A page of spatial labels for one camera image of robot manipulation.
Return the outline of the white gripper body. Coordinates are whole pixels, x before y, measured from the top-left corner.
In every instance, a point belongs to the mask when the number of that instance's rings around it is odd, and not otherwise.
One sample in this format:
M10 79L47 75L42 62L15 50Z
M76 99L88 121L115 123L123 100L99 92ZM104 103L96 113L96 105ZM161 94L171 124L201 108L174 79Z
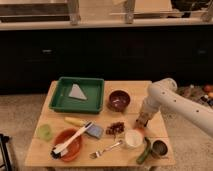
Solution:
M148 121L151 120L156 113L156 107L144 101L139 112L138 118L146 118Z

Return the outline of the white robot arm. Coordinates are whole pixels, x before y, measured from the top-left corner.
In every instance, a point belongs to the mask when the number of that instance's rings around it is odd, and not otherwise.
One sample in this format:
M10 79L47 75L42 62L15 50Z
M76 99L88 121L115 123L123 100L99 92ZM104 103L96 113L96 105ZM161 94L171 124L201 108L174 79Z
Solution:
M147 87L147 96L142 102L137 125L144 126L161 106L166 106L213 137L213 110L178 95L176 91L177 83L172 78L151 83Z

